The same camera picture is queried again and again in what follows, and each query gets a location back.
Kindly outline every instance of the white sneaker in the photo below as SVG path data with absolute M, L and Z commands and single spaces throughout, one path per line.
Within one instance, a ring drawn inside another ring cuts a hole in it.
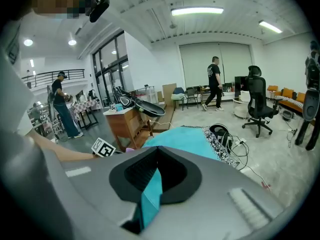
M 78 136 L 74 136 L 74 138 L 76 139 L 76 138 L 80 138 L 80 137 L 82 137 L 84 135 L 84 133 L 83 132 L 80 132 L 80 134 L 78 135 Z

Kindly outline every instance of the striped blanket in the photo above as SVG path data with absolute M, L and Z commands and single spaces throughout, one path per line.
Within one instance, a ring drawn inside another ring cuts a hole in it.
M 296 100 L 294 100 L 294 99 L 292 99 L 292 98 L 288 98 L 288 97 L 284 97 L 284 96 L 279 96 L 279 95 L 277 95 L 277 96 L 274 97 L 274 99 L 282 99 L 283 101 L 288 101 L 288 102 L 290 102 L 290 103 L 293 103 L 293 104 L 297 105 L 297 106 L 298 106 L 299 108 L 301 108 L 301 109 L 303 109 L 303 107 L 304 107 L 304 104 L 303 104 L 303 103 L 301 103 L 301 102 L 299 102 L 299 101 L 296 101 Z

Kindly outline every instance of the roller blind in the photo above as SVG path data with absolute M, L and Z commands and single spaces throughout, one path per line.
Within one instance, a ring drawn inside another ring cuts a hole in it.
M 212 63 L 212 57 L 221 58 L 218 43 L 196 43 L 180 46 L 183 63 L 185 86 L 206 86 L 209 84 L 208 66 Z M 221 81 L 224 80 L 222 64 L 219 65 Z
M 209 84 L 207 68 L 213 56 L 220 58 L 220 77 L 223 84 L 234 82 L 235 77 L 247 76 L 248 67 L 252 65 L 250 49 L 245 44 L 188 44 L 180 46 L 180 53 L 186 87 Z
M 247 76 L 248 67 L 252 65 L 249 45 L 220 43 L 219 47 L 222 54 L 225 82 L 233 83 L 235 77 Z

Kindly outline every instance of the balcony railing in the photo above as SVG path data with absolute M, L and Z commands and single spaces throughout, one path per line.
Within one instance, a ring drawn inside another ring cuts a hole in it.
M 40 73 L 31 76 L 22 77 L 22 81 L 29 88 L 35 88 L 39 86 L 47 86 L 53 83 L 54 80 L 57 79 L 59 71 L 51 71 Z M 75 79 L 84 79 L 85 78 L 85 70 L 84 69 L 69 69 L 63 71 L 65 75 L 68 77 L 64 80 L 64 82 L 69 82 L 70 80 Z

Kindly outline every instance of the chair headrest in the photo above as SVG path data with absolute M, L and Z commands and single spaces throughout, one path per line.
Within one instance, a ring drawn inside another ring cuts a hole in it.
M 261 77 L 262 72 L 258 66 L 252 65 L 249 66 L 249 77 Z

